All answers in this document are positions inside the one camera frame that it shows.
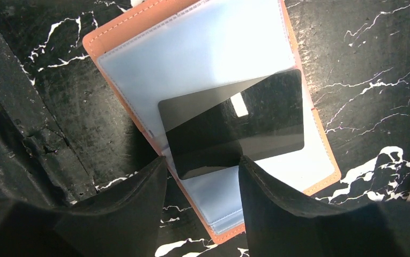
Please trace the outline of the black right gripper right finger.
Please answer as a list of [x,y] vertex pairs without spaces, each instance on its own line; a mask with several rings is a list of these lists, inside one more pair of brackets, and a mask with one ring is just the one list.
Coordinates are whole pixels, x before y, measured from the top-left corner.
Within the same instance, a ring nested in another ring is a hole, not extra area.
[[330,205],[246,156],[238,178],[251,256],[410,256],[410,201]]

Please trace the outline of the single black VIP card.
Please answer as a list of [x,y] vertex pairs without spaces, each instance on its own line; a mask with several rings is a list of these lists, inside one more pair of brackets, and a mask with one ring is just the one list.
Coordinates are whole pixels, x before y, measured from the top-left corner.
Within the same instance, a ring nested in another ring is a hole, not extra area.
[[180,179],[304,147],[298,69],[165,99],[158,109]]

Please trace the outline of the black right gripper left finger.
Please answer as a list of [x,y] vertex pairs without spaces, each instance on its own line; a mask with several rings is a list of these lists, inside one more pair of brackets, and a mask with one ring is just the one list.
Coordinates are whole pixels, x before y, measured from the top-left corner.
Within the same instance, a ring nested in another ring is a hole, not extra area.
[[71,207],[0,199],[0,256],[153,256],[167,187],[158,157]]

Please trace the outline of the brown leather card holder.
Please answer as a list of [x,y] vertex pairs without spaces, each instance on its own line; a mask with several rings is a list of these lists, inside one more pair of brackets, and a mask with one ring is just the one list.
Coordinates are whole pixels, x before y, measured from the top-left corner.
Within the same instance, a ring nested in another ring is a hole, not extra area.
[[85,35],[83,46],[147,141],[165,156],[215,243],[245,229],[238,164],[180,179],[160,101],[298,69],[304,147],[253,161],[305,195],[339,181],[341,172],[310,97],[283,1],[145,1]]

